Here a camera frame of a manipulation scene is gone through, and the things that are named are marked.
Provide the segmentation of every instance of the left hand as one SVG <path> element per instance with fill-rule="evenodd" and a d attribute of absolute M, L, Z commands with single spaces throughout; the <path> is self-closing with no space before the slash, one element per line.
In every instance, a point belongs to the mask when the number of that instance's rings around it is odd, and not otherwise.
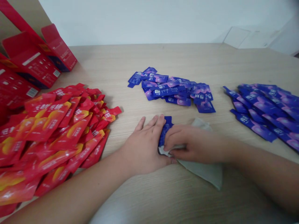
<path fill-rule="evenodd" d="M 142 117 L 134 132 L 119 149 L 119 153 L 131 167 L 132 175 L 148 174 L 161 169 L 176 160 L 158 154 L 158 142 L 162 128 L 166 122 L 164 115 L 157 115 L 143 127 Z"/>

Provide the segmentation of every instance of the wooden table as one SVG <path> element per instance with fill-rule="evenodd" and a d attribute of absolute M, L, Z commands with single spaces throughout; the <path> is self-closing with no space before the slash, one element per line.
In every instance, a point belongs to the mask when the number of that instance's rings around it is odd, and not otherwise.
<path fill-rule="evenodd" d="M 120 106 L 123 110 L 110 125 L 104 157 L 121 147 L 142 116 L 148 121 L 163 113 L 172 116 L 174 124 L 191 124 L 195 117 L 200 117 L 215 132 L 299 163 L 298 154 L 282 141 L 269 143 L 239 123 L 229 112 L 233 104 L 222 88 L 235 89 L 240 83 L 276 84 L 299 95 L 297 58 L 270 49 L 235 49 L 226 44 L 77 46 L 71 50 L 78 64 L 71 73 L 62 74 L 53 89 L 85 83 L 106 94 L 109 108 Z M 184 107 L 162 99 L 148 101 L 141 85 L 128 88 L 131 75 L 148 66 L 155 67 L 159 74 L 209 84 L 217 112 L 200 114 L 195 105 Z M 273 204 L 230 166 L 224 168 L 223 188 L 218 192 L 183 166 L 170 165 L 128 180 L 99 209 L 93 221 L 252 223 L 261 219 L 273 221 L 277 216 Z"/>

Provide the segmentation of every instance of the forearm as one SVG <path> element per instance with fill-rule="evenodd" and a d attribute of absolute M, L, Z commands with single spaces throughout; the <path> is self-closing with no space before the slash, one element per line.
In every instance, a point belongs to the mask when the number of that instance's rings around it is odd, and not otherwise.
<path fill-rule="evenodd" d="M 6 221 L 86 223 L 131 176 L 127 162 L 119 153 L 114 153 L 27 205 Z"/>
<path fill-rule="evenodd" d="M 232 163 L 272 200 L 299 214 L 299 164 L 249 146 L 234 143 Z"/>

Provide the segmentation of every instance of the cardboard box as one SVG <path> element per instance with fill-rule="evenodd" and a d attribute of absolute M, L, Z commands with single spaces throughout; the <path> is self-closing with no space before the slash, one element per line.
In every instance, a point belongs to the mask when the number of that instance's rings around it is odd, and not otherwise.
<path fill-rule="evenodd" d="M 9 4 L 7 0 L 0 0 L 0 11 L 20 30 L 31 34 L 32 42 L 49 57 L 62 72 L 70 72 L 77 63 L 77 59 L 69 47 L 60 37 L 54 24 L 43 27 L 42 34 L 47 43 L 31 28 L 23 17 Z"/>
<path fill-rule="evenodd" d="M 8 67 L 0 64 L 0 107 L 14 110 L 23 106 L 24 101 L 35 97 L 39 88 L 29 83 Z"/>
<path fill-rule="evenodd" d="M 0 61 L 16 71 L 19 70 L 18 75 L 38 88 L 51 88 L 59 77 L 60 71 L 32 42 L 28 32 L 6 38 L 2 41 L 2 45 L 10 60 L 0 55 Z"/>

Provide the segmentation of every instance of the cloth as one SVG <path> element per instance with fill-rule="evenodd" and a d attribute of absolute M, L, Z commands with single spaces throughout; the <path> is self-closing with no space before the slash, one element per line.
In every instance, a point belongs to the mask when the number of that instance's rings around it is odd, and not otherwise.
<path fill-rule="evenodd" d="M 192 126 L 199 127 L 200 129 L 212 131 L 212 128 L 210 127 L 210 124 L 203 121 L 200 118 L 195 118 Z M 185 148 L 185 145 L 176 145 L 173 148 Z M 169 152 L 164 151 L 164 146 L 159 147 L 160 154 L 169 155 Z M 187 170 L 194 173 L 195 175 L 201 177 L 202 179 L 210 182 L 212 185 L 214 185 L 218 190 L 221 190 L 222 187 L 222 164 L 202 164 L 197 162 L 189 162 L 189 161 L 183 161 L 178 160 L 178 162 L 183 165 Z"/>

